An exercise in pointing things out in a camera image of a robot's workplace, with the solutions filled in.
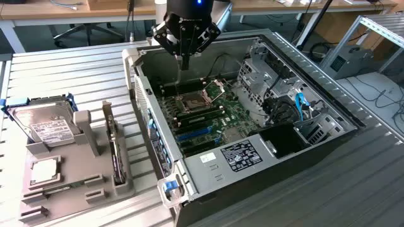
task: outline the blue latch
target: blue latch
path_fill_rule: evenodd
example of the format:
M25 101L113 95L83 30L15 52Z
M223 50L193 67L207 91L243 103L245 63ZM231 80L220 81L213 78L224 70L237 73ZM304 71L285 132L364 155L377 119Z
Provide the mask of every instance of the blue latch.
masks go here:
M301 106L309 106L309 102L307 101L304 94L299 92L295 96L295 103L296 103L296 108L300 114L300 120L303 121L303 111L301 111Z
M153 128L153 122L155 122L155 120L153 120L153 119L149 119L149 123L148 123L148 127L149 127L149 129L152 129L152 128Z
M175 189L179 188L179 184L177 184L177 181L169 181L169 182L165 182L164 184L164 192L169 192Z

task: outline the blue pcie slot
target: blue pcie slot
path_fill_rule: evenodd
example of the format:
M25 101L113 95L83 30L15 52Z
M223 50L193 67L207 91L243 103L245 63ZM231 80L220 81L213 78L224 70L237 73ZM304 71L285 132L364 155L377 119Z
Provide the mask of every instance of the blue pcie slot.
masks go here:
M184 134L181 136L177 136L177 140L183 141L183 140L187 140L189 138L193 138L193 137L209 134L211 132L212 132L212 126L204 128L204 129L200 129L197 131L193 131L191 133L187 133L187 134Z

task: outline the hard drive label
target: hard drive label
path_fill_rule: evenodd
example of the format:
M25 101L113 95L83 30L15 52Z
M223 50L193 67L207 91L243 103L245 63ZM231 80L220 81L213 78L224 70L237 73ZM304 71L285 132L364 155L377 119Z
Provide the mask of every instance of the hard drive label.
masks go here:
M32 124L31 128L45 144L73 139L73 133L65 120Z

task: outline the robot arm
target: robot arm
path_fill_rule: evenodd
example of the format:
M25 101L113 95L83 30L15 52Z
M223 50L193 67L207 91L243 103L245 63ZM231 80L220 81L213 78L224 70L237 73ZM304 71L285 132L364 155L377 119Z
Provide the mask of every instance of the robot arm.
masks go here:
M203 52L220 35L212 8L213 0L167 0L164 22L153 28L153 37L176 57L181 70L189 68L189 57Z

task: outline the circuit board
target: circuit board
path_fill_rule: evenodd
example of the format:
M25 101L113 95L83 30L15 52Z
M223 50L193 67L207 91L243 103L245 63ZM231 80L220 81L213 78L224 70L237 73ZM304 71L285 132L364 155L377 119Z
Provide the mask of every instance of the circuit board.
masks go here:
M245 138L248 133L259 128L239 102L236 94L229 87L223 86L221 82L207 86L204 90L177 96L159 97L157 101L179 148L185 156L192 156ZM204 111L211 111L211 119L189 123L187 127L179 125L176 118Z

